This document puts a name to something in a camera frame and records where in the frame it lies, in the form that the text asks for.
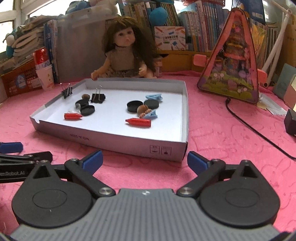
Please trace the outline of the small black cap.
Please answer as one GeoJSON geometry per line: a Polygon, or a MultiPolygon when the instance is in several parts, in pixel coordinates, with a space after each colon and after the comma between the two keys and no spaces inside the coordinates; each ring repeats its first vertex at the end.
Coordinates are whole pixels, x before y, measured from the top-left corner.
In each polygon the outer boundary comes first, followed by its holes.
{"type": "Polygon", "coordinates": [[[93,105],[84,105],[80,109],[82,116],[89,116],[95,112],[95,106],[93,105]]]}

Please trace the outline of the clear plastic round piece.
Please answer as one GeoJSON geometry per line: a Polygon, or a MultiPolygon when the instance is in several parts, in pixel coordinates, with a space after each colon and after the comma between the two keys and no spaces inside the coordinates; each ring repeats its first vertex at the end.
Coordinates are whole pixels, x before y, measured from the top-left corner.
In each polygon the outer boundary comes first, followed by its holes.
{"type": "Polygon", "coordinates": [[[75,104],[75,105],[71,106],[68,109],[68,112],[69,113],[79,113],[79,114],[81,114],[80,109],[81,109],[81,105],[80,104],[75,104]]]}

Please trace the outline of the blue hair clip with bears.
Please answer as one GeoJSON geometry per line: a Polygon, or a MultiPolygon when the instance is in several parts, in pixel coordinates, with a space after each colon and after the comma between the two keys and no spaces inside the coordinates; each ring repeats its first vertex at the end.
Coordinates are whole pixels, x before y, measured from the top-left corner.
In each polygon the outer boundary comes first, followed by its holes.
{"type": "Polygon", "coordinates": [[[139,115],[139,118],[143,118],[146,120],[154,120],[155,118],[157,118],[157,114],[156,114],[156,110],[155,109],[148,109],[145,112],[141,113],[139,115]]]}

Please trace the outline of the small black round lid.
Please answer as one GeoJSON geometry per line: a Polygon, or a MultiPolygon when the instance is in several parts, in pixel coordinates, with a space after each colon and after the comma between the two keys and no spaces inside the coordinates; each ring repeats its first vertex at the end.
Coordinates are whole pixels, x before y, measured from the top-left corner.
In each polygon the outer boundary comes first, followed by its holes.
{"type": "Polygon", "coordinates": [[[87,99],[80,99],[75,102],[75,108],[76,109],[81,109],[84,108],[85,106],[89,105],[89,101],[87,99]]]}

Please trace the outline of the large black binder clip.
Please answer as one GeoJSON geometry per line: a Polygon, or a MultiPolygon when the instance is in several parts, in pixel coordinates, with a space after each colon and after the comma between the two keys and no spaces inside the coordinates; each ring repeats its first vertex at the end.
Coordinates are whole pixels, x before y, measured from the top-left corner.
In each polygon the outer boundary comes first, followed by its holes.
{"type": "Polygon", "coordinates": [[[99,85],[99,87],[96,88],[95,93],[92,94],[92,97],[90,99],[92,103],[103,103],[105,101],[106,95],[101,93],[101,89],[102,86],[99,85]]]}

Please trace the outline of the small brown hazelnut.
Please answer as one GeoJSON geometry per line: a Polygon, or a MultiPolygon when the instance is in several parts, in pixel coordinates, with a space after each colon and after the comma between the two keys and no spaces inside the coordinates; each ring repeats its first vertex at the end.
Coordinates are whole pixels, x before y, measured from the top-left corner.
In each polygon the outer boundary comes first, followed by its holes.
{"type": "Polygon", "coordinates": [[[82,99],[89,101],[90,100],[90,95],[89,94],[83,94],[82,99]]]}

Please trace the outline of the light blue hair clip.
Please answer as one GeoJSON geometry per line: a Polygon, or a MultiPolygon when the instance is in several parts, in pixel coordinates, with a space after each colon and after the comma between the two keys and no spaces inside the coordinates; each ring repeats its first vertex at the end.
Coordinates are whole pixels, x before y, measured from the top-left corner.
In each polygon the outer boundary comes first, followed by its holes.
{"type": "Polygon", "coordinates": [[[163,97],[161,93],[157,93],[157,94],[150,94],[150,95],[146,95],[145,96],[146,99],[148,100],[157,100],[157,101],[162,101],[163,97]]]}

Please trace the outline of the black round cap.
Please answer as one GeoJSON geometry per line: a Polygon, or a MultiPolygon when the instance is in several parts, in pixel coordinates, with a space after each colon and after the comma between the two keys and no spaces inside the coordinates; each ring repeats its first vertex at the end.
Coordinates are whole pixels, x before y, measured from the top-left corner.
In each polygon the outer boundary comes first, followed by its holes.
{"type": "Polygon", "coordinates": [[[130,102],[127,103],[127,111],[129,111],[130,113],[137,113],[137,108],[139,106],[143,105],[143,102],[140,100],[132,100],[130,102]]]}

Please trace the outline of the pink towel mat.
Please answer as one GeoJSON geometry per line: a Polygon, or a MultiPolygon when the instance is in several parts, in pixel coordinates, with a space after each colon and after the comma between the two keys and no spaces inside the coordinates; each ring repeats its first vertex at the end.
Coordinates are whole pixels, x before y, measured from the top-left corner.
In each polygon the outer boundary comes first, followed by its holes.
{"type": "MultiPolygon", "coordinates": [[[[295,230],[295,138],[285,131],[282,116],[252,104],[201,92],[194,73],[171,75],[183,80],[189,97],[188,150],[236,164],[248,159],[261,171],[280,197],[275,227],[295,230]]],[[[82,158],[92,147],[36,132],[30,115],[60,92],[37,90],[7,99],[1,105],[1,141],[21,142],[24,153],[49,151],[54,163],[82,158]]],[[[121,188],[178,189],[195,174],[187,162],[142,158],[104,151],[103,166],[95,176],[115,190],[121,188]]]]}

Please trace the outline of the red plastic basket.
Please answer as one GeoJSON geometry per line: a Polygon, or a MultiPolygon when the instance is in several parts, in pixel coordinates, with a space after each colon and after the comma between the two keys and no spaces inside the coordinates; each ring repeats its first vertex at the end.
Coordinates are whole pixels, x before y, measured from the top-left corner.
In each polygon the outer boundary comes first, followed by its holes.
{"type": "Polygon", "coordinates": [[[1,76],[8,97],[42,89],[34,60],[1,76]]]}

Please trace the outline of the small black binder clip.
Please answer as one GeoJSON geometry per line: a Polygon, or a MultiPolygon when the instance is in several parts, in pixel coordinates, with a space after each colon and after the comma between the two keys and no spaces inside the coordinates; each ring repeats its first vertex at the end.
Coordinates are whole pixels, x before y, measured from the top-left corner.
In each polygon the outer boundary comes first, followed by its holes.
{"type": "Polygon", "coordinates": [[[60,87],[62,88],[61,94],[66,99],[72,94],[72,85],[70,83],[68,84],[62,84],[60,83],[60,87]]]}

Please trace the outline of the yellow wooden drawer box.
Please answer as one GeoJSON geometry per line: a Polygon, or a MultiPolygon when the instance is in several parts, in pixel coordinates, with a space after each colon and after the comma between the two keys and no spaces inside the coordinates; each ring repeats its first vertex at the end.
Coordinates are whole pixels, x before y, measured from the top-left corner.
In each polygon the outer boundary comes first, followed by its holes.
{"type": "Polygon", "coordinates": [[[204,66],[194,65],[194,56],[200,54],[209,58],[211,53],[195,51],[158,50],[162,57],[163,72],[195,71],[203,72],[204,66]]]}

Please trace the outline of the stack of books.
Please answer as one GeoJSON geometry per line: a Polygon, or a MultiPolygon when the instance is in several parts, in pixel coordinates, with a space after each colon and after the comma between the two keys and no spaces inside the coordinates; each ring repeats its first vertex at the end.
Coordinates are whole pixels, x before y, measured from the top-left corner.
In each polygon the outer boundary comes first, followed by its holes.
{"type": "Polygon", "coordinates": [[[28,18],[23,25],[12,31],[15,42],[14,53],[7,58],[6,52],[1,53],[1,73],[15,69],[33,58],[33,52],[44,47],[44,24],[56,20],[57,16],[34,16],[28,18]]]}

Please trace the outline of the brown haired doll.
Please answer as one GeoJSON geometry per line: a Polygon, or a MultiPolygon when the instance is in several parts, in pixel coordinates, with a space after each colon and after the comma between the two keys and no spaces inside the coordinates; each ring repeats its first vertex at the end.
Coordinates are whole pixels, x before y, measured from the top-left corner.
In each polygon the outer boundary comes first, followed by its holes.
{"type": "Polygon", "coordinates": [[[103,35],[106,59],[91,73],[91,79],[155,78],[156,44],[149,32],[136,19],[128,16],[115,18],[103,35]]]}

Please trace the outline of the white lamp stand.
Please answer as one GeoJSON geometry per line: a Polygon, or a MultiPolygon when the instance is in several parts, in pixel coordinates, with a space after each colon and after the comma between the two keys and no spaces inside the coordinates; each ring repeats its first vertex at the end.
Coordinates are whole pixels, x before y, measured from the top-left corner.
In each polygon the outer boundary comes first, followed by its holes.
{"type": "Polygon", "coordinates": [[[276,66],[278,63],[278,59],[280,57],[280,52],[281,52],[281,48],[282,48],[282,44],[283,44],[285,30],[286,30],[286,27],[287,27],[288,22],[290,20],[290,17],[292,15],[291,9],[285,9],[284,7],[278,5],[276,2],[273,2],[273,3],[277,6],[277,8],[279,8],[282,11],[282,23],[281,23],[280,32],[278,34],[276,42],[275,42],[273,48],[271,49],[271,52],[270,52],[266,62],[264,63],[264,66],[261,69],[264,73],[266,73],[267,69],[270,66],[269,74],[265,77],[265,79],[263,81],[263,86],[265,88],[269,87],[269,84],[270,84],[273,74],[275,72],[275,69],[276,69],[276,66]]]}

